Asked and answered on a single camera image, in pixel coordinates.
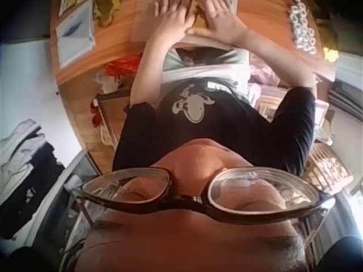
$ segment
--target cow graphic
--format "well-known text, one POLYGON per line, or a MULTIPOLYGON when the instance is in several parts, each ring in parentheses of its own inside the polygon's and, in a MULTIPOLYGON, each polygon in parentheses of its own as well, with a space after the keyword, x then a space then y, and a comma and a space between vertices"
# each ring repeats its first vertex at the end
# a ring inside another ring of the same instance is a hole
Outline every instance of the cow graphic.
POLYGON ((180 111, 183 111, 190 122, 197 124, 203 120, 204 104, 212 105, 214 101, 203 93, 189 95, 189 89, 193 86, 194 84, 191 84, 183 90, 180 96, 184 98, 173 104, 172 112, 178 114, 180 111))

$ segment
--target book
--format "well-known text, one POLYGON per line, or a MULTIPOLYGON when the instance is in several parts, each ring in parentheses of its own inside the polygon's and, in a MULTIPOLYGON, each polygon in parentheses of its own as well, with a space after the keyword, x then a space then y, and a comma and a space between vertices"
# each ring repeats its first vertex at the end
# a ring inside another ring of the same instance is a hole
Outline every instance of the book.
MULTIPOLYGON (((234 13, 237 12, 238 0, 230 0, 232 10, 234 13)), ((154 0, 137 0, 137 11, 136 17, 133 24, 132 42, 147 41, 151 35, 151 32, 155 29, 155 6, 154 0)), ((199 0, 192 0, 191 10, 196 13, 196 20, 193 27, 204 27, 207 28, 208 24, 204 18, 204 14, 199 6, 199 0)), ((207 39, 204 37, 187 36, 180 41, 181 43, 189 43, 196 46, 209 46, 220 48, 224 50, 230 50, 232 47, 227 44, 223 44, 219 41, 207 39)))
POLYGON ((60 68, 85 56, 95 46, 92 0, 86 1, 57 28, 57 48, 60 68))

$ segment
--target wooden desk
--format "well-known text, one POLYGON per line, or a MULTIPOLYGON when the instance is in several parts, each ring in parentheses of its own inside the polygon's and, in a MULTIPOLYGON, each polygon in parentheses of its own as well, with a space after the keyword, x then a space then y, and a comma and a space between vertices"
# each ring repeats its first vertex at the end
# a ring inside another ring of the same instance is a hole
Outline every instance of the wooden desk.
MULTIPOLYGON (((316 73, 330 81, 334 81, 335 65, 324 60, 322 43, 311 13, 308 15, 309 26, 315 29, 318 53, 309 55, 296 49, 288 19, 291 3, 292 0, 240 0, 237 14, 248 27, 293 52, 297 57, 309 64, 316 73)), ((94 50, 82 59, 60 70, 55 29, 76 7, 58 17, 59 6, 60 0, 53 0, 50 15, 52 66, 58 85, 92 68, 143 50, 144 43, 130 42, 137 1, 123 0, 121 10, 115 13, 111 25, 100 28, 95 22, 96 47, 94 50)))

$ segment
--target brown eyeglass frame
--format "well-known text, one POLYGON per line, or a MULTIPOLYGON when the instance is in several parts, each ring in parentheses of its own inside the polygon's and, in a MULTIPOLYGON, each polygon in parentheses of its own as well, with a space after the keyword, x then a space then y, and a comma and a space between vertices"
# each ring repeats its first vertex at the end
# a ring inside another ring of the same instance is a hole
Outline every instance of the brown eyeglass frame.
MULTIPOLYGON (((304 185, 308 186, 310 189, 314 189, 318 193, 318 200, 315 204, 308 206, 308 207, 302 207, 296 210, 288 210, 288 211, 279 211, 273 214, 232 214, 227 211, 220 210, 213 206, 209 199, 208 199, 208 190, 211 185, 211 183, 214 181, 214 178, 211 179, 204 187, 202 193, 200 196, 188 196, 188 195, 177 195, 173 194, 171 191, 172 186, 172 173, 164 168, 156 168, 156 167, 148 167, 148 168, 129 168, 129 169, 123 169, 116 172, 127 172, 127 171, 147 171, 147 170, 158 170, 163 171, 164 174, 167 174, 168 177, 168 184, 163 191, 161 195, 159 195, 157 198, 151 200, 150 202, 146 203, 120 203, 115 202, 111 200, 107 200, 104 198, 97 197, 95 195, 86 193, 83 190, 83 187, 88 184, 91 181, 88 181, 84 184, 81 184, 77 188, 73 189, 73 194, 80 206, 80 209, 84 213, 87 221, 90 223, 90 225, 93 227, 94 222, 89 216, 86 207, 84 205, 85 200, 90 201, 92 203, 101 205, 108 209, 113 209, 117 211, 122 211, 125 213, 132 213, 132 214, 149 214, 149 213, 155 213, 157 211, 163 211, 163 210, 171 210, 171 209, 186 209, 186 210, 192 210, 196 211, 198 213, 205 214, 211 218, 213 218, 216 221, 229 223, 229 224, 241 224, 241 225, 255 225, 255 224, 268 224, 268 223, 276 223, 276 222, 282 222, 289 219, 295 219, 295 218, 301 218, 308 216, 317 210, 326 210, 330 209, 334 203, 335 199, 332 195, 329 195, 327 193, 322 192, 318 188, 316 188, 314 185, 309 184, 306 181, 301 180, 299 177, 294 176, 290 173, 273 169, 273 168, 267 168, 267 167, 239 167, 239 168, 229 168, 229 169, 223 169, 220 173, 223 171, 231 170, 231 169, 241 169, 244 171, 258 171, 258 170, 270 170, 270 171, 278 171, 283 173, 284 175, 290 175, 292 179, 299 179, 304 185)), ((125 182, 121 184, 121 186, 124 186, 130 179, 132 179, 132 176, 125 177, 125 182)))

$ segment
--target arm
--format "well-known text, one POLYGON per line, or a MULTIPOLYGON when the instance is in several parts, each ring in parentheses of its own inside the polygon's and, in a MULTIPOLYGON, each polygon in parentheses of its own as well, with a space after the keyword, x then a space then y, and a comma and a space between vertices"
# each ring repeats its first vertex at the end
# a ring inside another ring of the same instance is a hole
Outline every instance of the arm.
POLYGON ((229 0, 205 0, 204 10, 210 29, 192 28, 189 34, 247 49, 265 61, 288 85, 310 88, 315 95, 312 71, 275 42, 249 30, 231 11, 229 0))
POLYGON ((143 102, 152 103, 158 98, 168 50, 159 41, 147 42, 131 88, 130 106, 143 102))
POLYGON ((316 97, 314 74, 302 61, 275 42, 255 32, 248 31, 244 38, 245 42, 239 41, 237 46, 260 57, 289 86, 310 88, 316 97))
POLYGON ((131 88, 130 105, 152 103, 159 96, 163 64, 168 50, 185 37, 194 15, 187 15, 189 0, 155 2, 157 27, 148 40, 131 88))

